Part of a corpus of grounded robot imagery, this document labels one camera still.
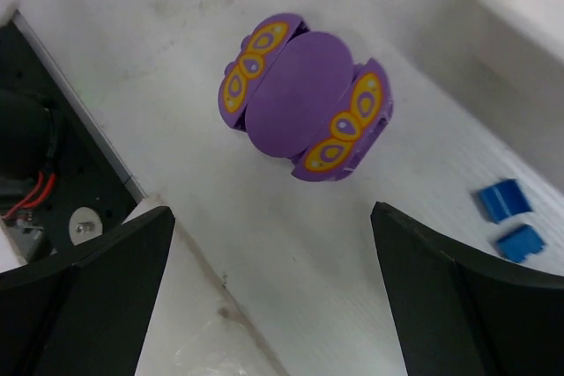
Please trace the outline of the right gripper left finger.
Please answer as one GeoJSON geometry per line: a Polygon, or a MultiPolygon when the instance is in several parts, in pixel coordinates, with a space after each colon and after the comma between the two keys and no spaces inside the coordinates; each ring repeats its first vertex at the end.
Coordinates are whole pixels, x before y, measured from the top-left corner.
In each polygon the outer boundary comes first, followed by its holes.
{"type": "Polygon", "coordinates": [[[159,206],[1,275],[3,375],[132,375],[175,218],[159,206]]]}

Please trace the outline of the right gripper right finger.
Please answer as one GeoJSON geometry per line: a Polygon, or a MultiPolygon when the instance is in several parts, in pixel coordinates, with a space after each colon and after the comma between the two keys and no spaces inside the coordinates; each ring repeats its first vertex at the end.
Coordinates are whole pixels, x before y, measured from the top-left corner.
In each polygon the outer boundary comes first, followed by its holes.
{"type": "Polygon", "coordinates": [[[371,213],[410,375],[561,375],[563,278],[507,262],[387,203],[371,213]]]}

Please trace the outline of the purple butterfly lego assembly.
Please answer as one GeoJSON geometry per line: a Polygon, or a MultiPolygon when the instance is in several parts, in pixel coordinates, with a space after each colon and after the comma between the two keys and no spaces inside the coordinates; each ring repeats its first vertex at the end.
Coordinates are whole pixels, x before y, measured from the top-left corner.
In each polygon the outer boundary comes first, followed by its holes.
{"type": "Polygon", "coordinates": [[[260,22],[241,41],[218,92],[224,123],[301,181],[340,181],[390,123],[390,81],[374,58],[355,63],[337,36],[295,13],[260,22]]]}

